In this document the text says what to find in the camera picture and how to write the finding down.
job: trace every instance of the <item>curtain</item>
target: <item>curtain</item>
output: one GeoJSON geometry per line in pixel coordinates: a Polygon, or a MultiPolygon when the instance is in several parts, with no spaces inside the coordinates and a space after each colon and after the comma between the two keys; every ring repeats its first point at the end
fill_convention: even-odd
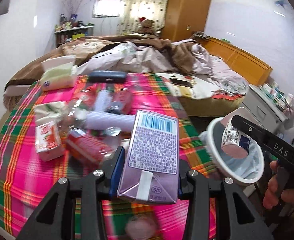
{"type": "Polygon", "coordinates": [[[140,17],[154,20],[154,30],[164,27],[168,0],[122,0],[118,34],[135,33],[140,28],[140,17]]]}

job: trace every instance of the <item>white drawer cabinet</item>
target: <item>white drawer cabinet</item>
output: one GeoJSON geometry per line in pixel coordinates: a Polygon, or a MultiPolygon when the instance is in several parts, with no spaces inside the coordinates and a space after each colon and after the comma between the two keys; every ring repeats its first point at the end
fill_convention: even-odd
{"type": "Polygon", "coordinates": [[[241,106],[248,109],[262,127],[275,133],[288,117],[258,87],[253,85],[249,85],[249,87],[241,106]]]}

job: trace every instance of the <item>white trash can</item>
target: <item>white trash can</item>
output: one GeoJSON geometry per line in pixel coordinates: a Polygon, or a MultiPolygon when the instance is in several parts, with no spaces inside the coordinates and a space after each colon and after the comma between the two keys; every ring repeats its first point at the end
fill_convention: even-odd
{"type": "Polygon", "coordinates": [[[254,140],[251,140],[246,158],[234,159],[224,153],[221,149],[222,134],[225,130],[220,122],[222,119],[221,117],[212,120],[199,138],[223,175],[232,178],[241,186],[249,186],[257,182],[263,174],[265,162],[262,150],[254,140]]]}

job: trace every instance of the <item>silver screw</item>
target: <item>silver screw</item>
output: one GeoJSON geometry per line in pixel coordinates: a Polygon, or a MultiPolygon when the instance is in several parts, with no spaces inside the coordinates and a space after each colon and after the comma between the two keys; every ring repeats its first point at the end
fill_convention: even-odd
{"type": "Polygon", "coordinates": [[[102,170],[95,170],[94,175],[95,176],[101,176],[104,172],[102,170]]]}
{"type": "Polygon", "coordinates": [[[225,178],[227,184],[233,184],[234,180],[232,178],[225,178]]]}
{"type": "Polygon", "coordinates": [[[189,175],[190,176],[197,176],[198,175],[198,171],[196,171],[196,170],[190,170],[189,171],[189,175]]]}
{"type": "Polygon", "coordinates": [[[66,182],[67,182],[67,178],[65,178],[65,177],[62,177],[58,180],[59,184],[65,184],[66,182]]]}

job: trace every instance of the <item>wooden headboard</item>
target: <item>wooden headboard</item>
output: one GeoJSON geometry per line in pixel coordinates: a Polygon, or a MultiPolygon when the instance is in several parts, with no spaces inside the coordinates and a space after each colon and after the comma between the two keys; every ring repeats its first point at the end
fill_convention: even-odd
{"type": "Polygon", "coordinates": [[[211,55],[222,58],[232,70],[242,75],[250,84],[263,85],[272,71],[272,67],[265,62],[229,43],[216,38],[197,41],[211,55]]]}

